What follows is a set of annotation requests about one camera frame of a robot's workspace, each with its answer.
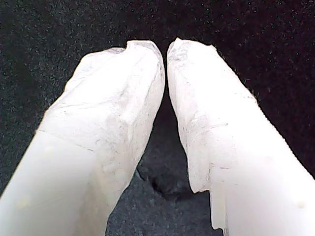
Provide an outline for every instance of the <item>speckled dark surface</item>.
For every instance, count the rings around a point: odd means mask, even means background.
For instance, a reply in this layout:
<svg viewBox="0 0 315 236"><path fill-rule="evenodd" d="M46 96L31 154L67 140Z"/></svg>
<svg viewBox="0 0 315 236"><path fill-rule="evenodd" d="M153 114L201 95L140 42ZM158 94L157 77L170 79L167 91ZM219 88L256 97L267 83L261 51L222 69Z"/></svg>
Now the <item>speckled dark surface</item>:
<svg viewBox="0 0 315 236"><path fill-rule="evenodd" d="M218 48L315 176L315 4L268 2L1 0L0 193L83 55L130 39L153 40L165 55L177 36ZM211 235L208 194L190 195L185 168L165 93L139 172L185 197L166 200L135 177L107 235Z"/></svg>

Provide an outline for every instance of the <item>dark gray background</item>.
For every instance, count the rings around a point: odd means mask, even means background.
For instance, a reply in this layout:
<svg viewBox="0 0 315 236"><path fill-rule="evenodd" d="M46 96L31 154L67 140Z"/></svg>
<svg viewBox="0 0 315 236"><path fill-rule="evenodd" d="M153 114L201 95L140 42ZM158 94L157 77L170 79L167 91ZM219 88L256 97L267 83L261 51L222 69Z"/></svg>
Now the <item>dark gray background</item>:
<svg viewBox="0 0 315 236"><path fill-rule="evenodd" d="M315 176L314 16L312 0L0 0L0 193L82 56L150 39L165 57L177 36L218 48ZM166 92L107 235L211 235L186 167Z"/></svg>

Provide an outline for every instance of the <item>white plastic part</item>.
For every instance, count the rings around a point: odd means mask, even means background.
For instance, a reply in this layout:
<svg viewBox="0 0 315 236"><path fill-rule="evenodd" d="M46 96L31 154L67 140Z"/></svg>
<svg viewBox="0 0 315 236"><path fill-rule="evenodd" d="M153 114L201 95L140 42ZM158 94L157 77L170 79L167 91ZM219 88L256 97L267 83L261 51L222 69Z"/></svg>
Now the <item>white plastic part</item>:
<svg viewBox="0 0 315 236"><path fill-rule="evenodd" d="M0 236L102 236L165 85L151 41L82 58L0 198Z"/></svg>
<svg viewBox="0 0 315 236"><path fill-rule="evenodd" d="M167 73L194 192L227 236L315 236L315 181L213 46L176 39Z"/></svg>

